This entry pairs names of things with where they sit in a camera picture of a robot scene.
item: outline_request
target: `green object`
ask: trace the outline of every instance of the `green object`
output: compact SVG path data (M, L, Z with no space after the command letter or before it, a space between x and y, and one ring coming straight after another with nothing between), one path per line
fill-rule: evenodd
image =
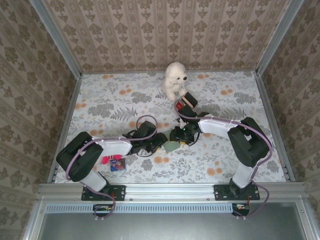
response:
M180 148L180 143L177 141L170 141L170 133L172 130L165 131L163 134L166 136L168 141L163 144L163 147L167 153L170 153L178 148Z

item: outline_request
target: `floral tablecloth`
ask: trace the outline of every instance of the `floral tablecloth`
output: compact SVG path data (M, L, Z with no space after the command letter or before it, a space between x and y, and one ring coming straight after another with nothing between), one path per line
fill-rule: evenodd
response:
M82 131L96 137L119 137L133 130L137 118L145 114L157 118L159 132L173 129L178 125L177 116L172 102L161 91L164 76L165 73L83 75L66 142ZM205 111L232 120L252 117L274 146L252 72L188 73L186 88L198 100L197 113ZM173 152L167 153L162 147L151 157L126 156L126 170L111 172L109 163L95 168L111 183L225 183L238 163L228 139L201 134L195 145L181 145ZM276 150L259 168L255 181L285 181ZM68 182L61 167L55 182Z

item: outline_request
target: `pink object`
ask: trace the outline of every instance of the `pink object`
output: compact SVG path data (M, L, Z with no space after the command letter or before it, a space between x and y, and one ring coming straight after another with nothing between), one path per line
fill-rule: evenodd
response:
M102 158L102 164L107 164L109 162L109 159L119 160L121 158L122 158L122 155L104 156Z

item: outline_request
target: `white teddy bear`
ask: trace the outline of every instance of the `white teddy bear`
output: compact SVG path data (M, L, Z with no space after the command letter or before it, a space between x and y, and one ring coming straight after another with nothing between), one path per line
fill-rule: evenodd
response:
M186 80L185 66L180 62L173 62L165 70L165 79L161 86L162 92L166 94L170 101L174 102L177 99L175 93L179 93L181 97L188 92L185 88Z

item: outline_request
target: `wall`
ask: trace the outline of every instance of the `wall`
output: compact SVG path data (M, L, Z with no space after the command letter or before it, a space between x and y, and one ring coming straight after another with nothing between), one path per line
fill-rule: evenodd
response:
M28 0L0 1L0 239L47 181L75 79Z
M82 72L255 69L289 0L44 0Z
M320 1L304 1L262 77L295 177L319 219Z

